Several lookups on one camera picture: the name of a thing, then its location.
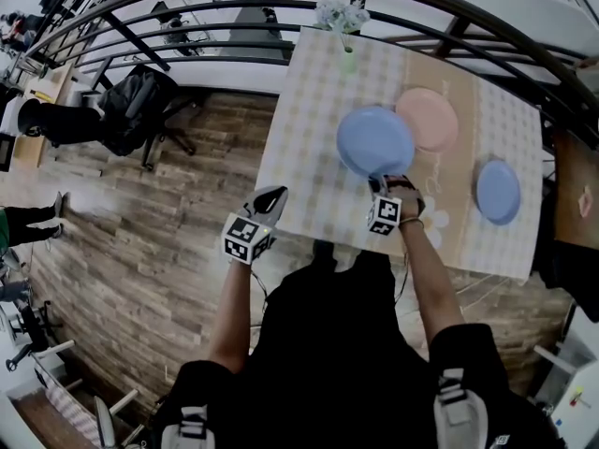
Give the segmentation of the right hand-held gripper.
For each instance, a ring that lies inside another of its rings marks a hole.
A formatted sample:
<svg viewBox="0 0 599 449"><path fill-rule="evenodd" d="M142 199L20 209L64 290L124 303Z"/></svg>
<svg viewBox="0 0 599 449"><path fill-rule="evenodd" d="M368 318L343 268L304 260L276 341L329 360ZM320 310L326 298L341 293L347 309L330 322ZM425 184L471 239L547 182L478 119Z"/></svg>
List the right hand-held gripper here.
<svg viewBox="0 0 599 449"><path fill-rule="evenodd" d="M398 186L398 178L383 175L379 179L369 178L373 203L367 215L368 230L375 235L387 236L399 227L402 200L395 196L381 195L381 190L392 190Z"/></svg>

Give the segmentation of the person's right hand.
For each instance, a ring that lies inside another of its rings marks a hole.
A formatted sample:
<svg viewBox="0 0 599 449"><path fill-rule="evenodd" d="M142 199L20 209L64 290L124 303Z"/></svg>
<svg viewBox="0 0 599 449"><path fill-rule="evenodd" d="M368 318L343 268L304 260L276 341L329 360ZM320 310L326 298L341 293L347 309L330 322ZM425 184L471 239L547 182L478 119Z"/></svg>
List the person's right hand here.
<svg viewBox="0 0 599 449"><path fill-rule="evenodd" d="M398 186L387 190L389 197L401 201L400 224L418 220L425 208L424 199L417 188L405 177L396 176Z"/></svg>

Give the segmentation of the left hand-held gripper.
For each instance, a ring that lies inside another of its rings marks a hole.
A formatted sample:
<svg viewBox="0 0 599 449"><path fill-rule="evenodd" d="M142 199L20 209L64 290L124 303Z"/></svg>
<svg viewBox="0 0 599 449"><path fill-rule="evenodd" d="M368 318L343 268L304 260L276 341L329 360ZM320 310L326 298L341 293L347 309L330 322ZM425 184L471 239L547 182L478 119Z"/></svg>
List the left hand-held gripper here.
<svg viewBox="0 0 599 449"><path fill-rule="evenodd" d="M275 227L287 199L286 186L253 191L242 207L226 219L221 234L223 253L243 264L252 264L275 241Z"/></svg>

